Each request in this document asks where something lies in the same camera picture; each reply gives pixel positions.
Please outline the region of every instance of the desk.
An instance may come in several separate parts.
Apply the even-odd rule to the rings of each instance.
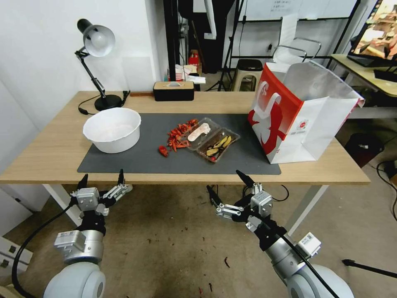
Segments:
[[[80,102],[95,96],[93,91],[80,91],[43,129],[38,137],[0,175],[1,183],[41,183],[65,208],[70,197],[62,184],[77,184],[83,175],[77,168],[91,143],[82,129],[88,116],[78,112]],[[126,108],[140,113],[248,113],[254,92],[196,92],[194,101],[156,102],[151,96],[128,97]],[[94,112],[92,102],[81,106]],[[308,184],[312,186],[294,212],[287,230],[292,233],[330,184],[367,184],[370,180],[350,158],[344,148],[333,140],[319,161],[280,164],[281,175],[252,175],[263,184]],[[126,173],[131,184],[242,184],[237,175],[208,174],[136,174]],[[117,174],[90,173],[92,184],[114,184]],[[79,209],[67,214],[79,225]]]
[[[387,67],[364,67],[355,63],[354,61],[347,58],[344,54],[333,54],[331,58],[345,70],[349,72],[349,75],[345,79],[345,82],[349,84],[354,76],[358,77],[366,85],[376,91],[390,96],[397,97],[397,83],[377,79],[373,73],[374,69],[387,69]],[[355,109],[349,118],[397,118],[396,107],[365,107],[362,109]]]

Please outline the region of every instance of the monitor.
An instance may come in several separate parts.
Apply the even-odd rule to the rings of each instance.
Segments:
[[[366,67],[390,66],[397,58],[397,0],[378,0],[348,58]]]

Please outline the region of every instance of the desk mat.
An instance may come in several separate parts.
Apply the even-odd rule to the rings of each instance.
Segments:
[[[170,174],[247,174],[279,175],[278,164],[270,164],[258,139],[247,121],[246,114],[167,114],[141,113],[138,143],[127,151],[107,154],[94,145],[88,150],[77,172],[79,173],[170,173]],[[233,143],[217,163],[211,163],[198,153],[178,149],[165,158],[158,152],[166,145],[167,133],[178,123],[209,117],[221,127],[238,133],[241,138]]]

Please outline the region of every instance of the robotic hand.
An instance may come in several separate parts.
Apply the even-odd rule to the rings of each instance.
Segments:
[[[103,255],[102,239],[106,234],[105,216],[109,207],[132,190],[126,185],[123,170],[117,185],[110,191],[99,192],[87,188],[88,174],[79,182],[71,200],[81,210],[81,225],[74,231],[58,233],[54,246],[68,264],[53,277],[44,292],[45,298],[101,298],[105,289],[105,275],[99,269]]]
[[[259,247],[271,259],[274,270],[287,286],[290,298],[354,298],[347,283],[329,268],[311,265],[308,259],[316,255],[321,242],[307,233],[296,245],[285,228],[271,219],[273,198],[249,176],[236,171],[251,193],[234,205],[223,204],[216,192],[207,185],[216,214],[246,227],[259,238]]]

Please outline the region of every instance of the plastic food container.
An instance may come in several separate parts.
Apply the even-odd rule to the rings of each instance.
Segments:
[[[105,153],[130,149],[139,140],[141,116],[128,108],[111,108],[89,118],[83,127],[84,136]]]
[[[240,138],[240,136],[237,133],[227,128],[221,127],[220,125],[212,121],[210,118],[203,118],[196,125],[194,125],[189,131],[184,133],[181,137],[181,140],[182,141],[187,140],[188,136],[197,128],[199,128],[203,123],[207,123],[209,125],[211,129],[210,132],[208,134],[201,134],[196,140],[189,142],[190,146],[187,148],[191,151],[196,151],[205,159],[216,163],[224,154],[224,152],[230,147],[230,145],[233,144],[235,141],[237,141]],[[225,148],[219,147],[217,154],[214,154],[212,156],[207,156],[206,154],[207,150],[212,149],[212,147],[215,144],[217,144],[226,136],[231,137],[230,143]]]
[[[203,123],[207,123],[208,126],[210,127],[210,132],[208,134],[201,134],[197,139],[194,141],[189,141],[190,146],[188,149],[196,151],[200,145],[205,142],[209,137],[211,137],[217,130],[220,129],[220,126],[213,122],[210,118],[203,118],[197,124],[195,124],[191,129],[189,129],[187,132],[185,132],[182,137],[181,141],[187,140],[188,136],[195,131],[197,128],[199,128]]]
[[[212,149],[215,144],[218,144],[222,139],[225,137],[230,136],[231,140],[230,143],[224,148],[223,146],[218,147],[218,153],[214,154],[213,156],[207,156],[207,151]],[[217,162],[225,153],[225,151],[232,145],[235,141],[237,141],[240,136],[232,132],[227,128],[221,128],[215,134],[208,138],[201,146],[197,149],[198,154],[200,154],[205,159],[211,162]]]

